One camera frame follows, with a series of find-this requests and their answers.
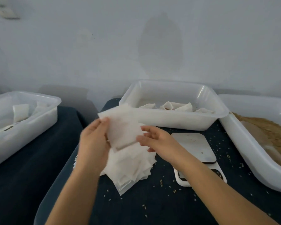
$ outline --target white wall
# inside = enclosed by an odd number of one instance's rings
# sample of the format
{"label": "white wall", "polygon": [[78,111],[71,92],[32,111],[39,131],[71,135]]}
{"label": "white wall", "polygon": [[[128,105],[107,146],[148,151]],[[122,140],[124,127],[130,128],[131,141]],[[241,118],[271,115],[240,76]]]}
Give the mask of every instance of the white wall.
{"label": "white wall", "polygon": [[281,97],[281,0],[10,0],[0,93],[60,96],[91,118],[135,79]]}

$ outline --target forearm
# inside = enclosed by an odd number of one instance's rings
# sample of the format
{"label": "forearm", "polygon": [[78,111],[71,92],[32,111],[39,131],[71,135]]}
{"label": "forearm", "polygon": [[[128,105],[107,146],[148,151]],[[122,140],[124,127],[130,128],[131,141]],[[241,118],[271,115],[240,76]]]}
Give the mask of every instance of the forearm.
{"label": "forearm", "polygon": [[180,170],[220,225],[277,224],[194,156],[181,160]]}
{"label": "forearm", "polygon": [[99,174],[74,169],[64,185],[46,225],[88,224],[96,198]]}

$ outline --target plastic bin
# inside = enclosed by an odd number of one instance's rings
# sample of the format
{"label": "plastic bin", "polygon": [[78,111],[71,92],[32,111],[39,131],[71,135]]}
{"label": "plastic bin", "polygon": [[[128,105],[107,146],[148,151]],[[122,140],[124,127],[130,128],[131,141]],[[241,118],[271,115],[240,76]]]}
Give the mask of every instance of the plastic bin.
{"label": "plastic bin", "polygon": [[[219,97],[232,112],[245,117],[266,118],[281,125],[281,98],[228,94]],[[220,122],[255,177],[281,192],[281,166],[271,159],[234,114],[221,118]]]}
{"label": "plastic bin", "polygon": [[[146,103],[157,107],[165,102],[191,103],[193,109],[206,108],[214,113],[139,108]],[[139,80],[133,83],[119,104],[133,107],[138,122],[160,127],[198,130],[208,129],[215,120],[228,115],[229,110],[210,87],[177,81]]]}
{"label": "plastic bin", "polygon": [[[48,107],[30,116],[37,102],[44,102]],[[0,163],[54,125],[57,121],[57,106],[60,103],[61,99],[58,97],[31,92],[12,91],[1,94],[0,128],[13,123],[13,105],[29,104],[30,117],[0,133]]]}

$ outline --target dark blue table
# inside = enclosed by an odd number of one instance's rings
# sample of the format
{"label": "dark blue table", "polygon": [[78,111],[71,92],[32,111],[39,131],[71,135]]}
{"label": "dark blue table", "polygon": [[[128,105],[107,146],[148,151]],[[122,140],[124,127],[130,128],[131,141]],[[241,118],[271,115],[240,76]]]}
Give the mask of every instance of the dark blue table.
{"label": "dark blue table", "polygon": [[0,224],[32,224],[37,209],[79,142],[86,126],[71,107],[58,121],[0,164]]}
{"label": "dark blue table", "polygon": [[[102,110],[117,106],[119,101],[120,99],[108,101]],[[197,133],[181,129],[163,129],[169,133]],[[267,188],[250,174],[250,169],[220,122],[216,121],[208,130],[200,133],[210,141],[227,183],[281,225],[281,193]],[[45,224],[72,172],[77,150],[78,148],[42,201],[34,220],[35,225]],[[112,181],[106,175],[101,176],[90,224],[217,224],[201,200],[194,196],[195,192],[190,187],[182,187],[173,181],[175,179],[173,167],[158,155],[156,160],[157,163],[153,166],[148,179],[139,181],[121,197]]]}

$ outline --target kitchen scale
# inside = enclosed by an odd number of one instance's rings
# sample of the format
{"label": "kitchen scale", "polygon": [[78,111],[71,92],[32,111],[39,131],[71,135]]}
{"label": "kitchen scale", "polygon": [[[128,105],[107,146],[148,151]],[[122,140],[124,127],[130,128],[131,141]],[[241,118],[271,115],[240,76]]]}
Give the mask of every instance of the kitchen scale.
{"label": "kitchen scale", "polygon": [[[200,133],[172,133],[172,137],[184,147],[190,154],[204,163],[214,173],[216,173],[225,183],[227,179],[217,163],[216,156],[212,151],[206,138]],[[186,180],[181,171],[174,168],[175,178],[179,185],[190,187],[191,185]]]}

